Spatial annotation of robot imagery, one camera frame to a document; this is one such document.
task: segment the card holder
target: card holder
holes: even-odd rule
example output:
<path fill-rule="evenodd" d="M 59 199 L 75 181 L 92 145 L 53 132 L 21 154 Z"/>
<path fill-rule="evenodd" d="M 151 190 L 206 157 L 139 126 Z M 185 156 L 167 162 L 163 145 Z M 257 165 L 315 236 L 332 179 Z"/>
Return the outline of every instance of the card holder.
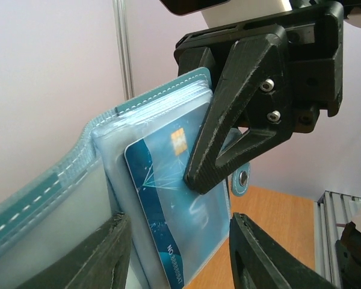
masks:
<path fill-rule="evenodd" d="M 166 199 L 169 195 L 164 194 L 159 199 L 160 206 L 156 209 L 162 210 L 160 218 L 168 220 L 168 230 L 174 233 L 179 246 L 181 259 L 177 259 L 176 269 L 174 257 L 170 255 L 164 261 L 161 251 L 158 252 L 159 241 L 153 237 L 152 223 L 147 220 L 150 216 L 147 203 L 142 202 L 136 175 L 131 172 L 131 167 L 139 167 L 143 158 L 133 160 L 126 156 L 138 155 L 136 144 L 139 141 L 148 144 L 149 138 L 158 145 L 171 143 L 171 134 L 164 133 L 166 127 L 180 118 L 190 121 L 187 115 L 192 112 L 196 117 L 190 127 L 195 134 L 212 98 L 210 86 L 208 69 L 197 69 L 98 116 L 85 127 L 75 147 L 58 164 L 0 204 L 0 288 L 15 288 L 50 268 L 118 212 L 126 213 L 132 224 L 133 244 L 126 288 L 182 288 L 189 283 L 228 235 L 230 206 L 226 183 L 215 194 L 207 194 L 203 201 L 196 193 L 189 192 L 198 200 L 193 207 L 190 207 L 193 200 L 185 202 L 183 195 L 187 194 L 181 190 L 176 197 Z M 191 149 L 193 138 L 186 126 L 183 129 Z M 167 137 L 165 142 L 160 137 L 163 134 Z M 234 129 L 227 143 L 239 135 Z M 182 134 L 179 137 L 182 150 Z M 154 162 L 160 160 L 160 149 L 155 152 L 150 147 L 149 152 Z M 248 167 L 240 170 L 248 172 Z M 179 178 L 176 182 L 182 185 Z M 176 212 L 169 210 L 171 200 L 176 201 Z M 213 216 L 211 208 L 218 208 L 220 213 Z M 198 236 L 210 242 L 205 246 L 209 249 L 202 246 L 203 241 L 193 245 L 181 240 L 186 236 L 185 239 L 192 240 L 193 232 L 199 233 L 197 226 L 189 231 L 181 222 L 174 223 L 179 230 L 171 227 L 176 216 L 185 222 L 192 220 L 190 211 L 198 215 L 195 219 L 199 228 L 209 229 L 201 230 L 204 233 Z M 215 225 L 216 232 L 211 231 L 213 220 L 220 221 Z M 166 256 L 175 251 L 174 246 L 166 249 Z M 169 266 L 175 272 L 174 278 L 170 276 Z"/>

